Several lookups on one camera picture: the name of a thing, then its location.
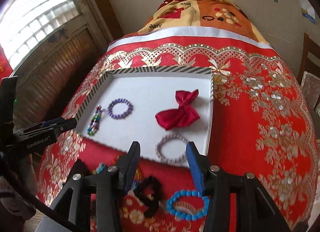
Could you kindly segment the red satin bow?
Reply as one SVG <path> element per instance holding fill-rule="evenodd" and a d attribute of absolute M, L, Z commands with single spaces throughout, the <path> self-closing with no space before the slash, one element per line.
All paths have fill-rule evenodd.
<path fill-rule="evenodd" d="M 198 95 L 198 89 L 193 92 L 177 90 L 175 93 L 175 100 L 178 103 L 178 108 L 167 109 L 157 113 L 155 115 L 157 123 L 168 131 L 176 128 L 188 127 L 199 120 L 200 116 L 191 105 Z"/>

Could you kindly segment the window with grille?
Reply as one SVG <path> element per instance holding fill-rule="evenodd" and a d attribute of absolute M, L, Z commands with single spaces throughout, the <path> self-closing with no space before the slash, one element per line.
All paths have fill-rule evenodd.
<path fill-rule="evenodd" d="M 78 14 L 73 0 L 14 0 L 1 16 L 1 47 L 11 68 Z"/>

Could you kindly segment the wall poster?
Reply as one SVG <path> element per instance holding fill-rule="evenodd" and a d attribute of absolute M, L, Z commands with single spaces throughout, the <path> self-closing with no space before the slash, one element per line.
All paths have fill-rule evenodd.
<path fill-rule="evenodd" d="M 311 23 L 316 23 L 316 12 L 308 0 L 299 0 L 302 15 L 306 17 Z"/>

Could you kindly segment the wooden chair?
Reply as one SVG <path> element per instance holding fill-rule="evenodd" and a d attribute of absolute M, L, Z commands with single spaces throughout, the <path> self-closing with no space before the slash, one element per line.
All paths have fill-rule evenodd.
<path fill-rule="evenodd" d="M 320 56 L 319 45 L 316 42 L 314 42 L 308 36 L 308 34 L 304 33 L 302 60 L 300 63 L 300 68 L 299 68 L 298 77 L 297 77 L 297 81 L 299 84 L 301 84 L 302 82 L 303 74 L 305 71 L 311 73 L 316 77 L 319 77 L 319 66 L 308 57 L 309 53 L 314 55 L 319 61 L 319 56 Z"/>

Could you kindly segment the striped white tray box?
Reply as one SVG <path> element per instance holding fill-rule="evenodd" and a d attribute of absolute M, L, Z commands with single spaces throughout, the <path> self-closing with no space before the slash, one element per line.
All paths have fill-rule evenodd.
<path fill-rule="evenodd" d="M 213 118 L 213 75 L 210 68 L 184 66 L 139 67 L 107 71 L 98 75 L 98 81 L 89 91 L 75 118 L 76 132 L 88 137 L 87 128 L 97 106 L 101 106 L 99 130 L 91 140 L 105 146 L 127 151 L 133 141 L 141 147 L 140 155 L 160 162 L 155 147 L 168 134 L 156 121 L 155 115 L 178 107 L 178 90 L 199 91 L 191 104 L 200 119 L 188 127 L 170 130 L 192 141 L 198 151 L 206 155 L 209 149 Z M 127 99 L 133 105 L 125 119 L 112 119 L 108 105 L 115 99 Z"/>

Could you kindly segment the black scrunchie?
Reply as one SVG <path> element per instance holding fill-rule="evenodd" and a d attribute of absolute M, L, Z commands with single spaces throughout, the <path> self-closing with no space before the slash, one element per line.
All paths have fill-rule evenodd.
<path fill-rule="evenodd" d="M 163 190 L 160 181 L 153 176 L 145 178 L 133 190 L 135 196 L 146 206 L 144 216 L 152 218 L 159 210 L 160 202 L 163 200 Z"/>

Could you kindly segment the red gold embroidered bedspread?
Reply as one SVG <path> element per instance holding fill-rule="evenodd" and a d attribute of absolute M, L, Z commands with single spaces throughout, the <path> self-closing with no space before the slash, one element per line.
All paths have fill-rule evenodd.
<path fill-rule="evenodd" d="M 213 71 L 214 102 L 209 158 L 234 174 L 252 170 L 270 193 L 291 231 L 307 230 L 316 198 L 318 152 L 312 119 L 296 78 L 264 42 L 226 30 L 168 28 L 133 40 L 115 41 L 80 85 L 63 116 L 73 116 L 98 77 L 112 69 L 148 66 L 205 67 Z M 46 205 L 62 189 L 79 158 L 89 170 L 111 163 L 120 152 L 71 131 L 45 150 L 37 175 L 38 198 Z M 155 175 L 164 195 L 191 188 L 186 170 L 142 160 L 138 177 Z M 129 231 L 202 231 L 200 221 L 178 221 L 163 210 L 146 218 L 129 196 L 120 212 Z"/>

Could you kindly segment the wooden slatted headboard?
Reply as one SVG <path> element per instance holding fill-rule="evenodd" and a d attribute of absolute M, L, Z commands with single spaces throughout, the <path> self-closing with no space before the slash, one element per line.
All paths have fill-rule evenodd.
<path fill-rule="evenodd" d="M 87 24 L 52 33 L 14 72 L 18 77 L 15 127 L 60 117 L 106 48 L 104 36 Z"/>

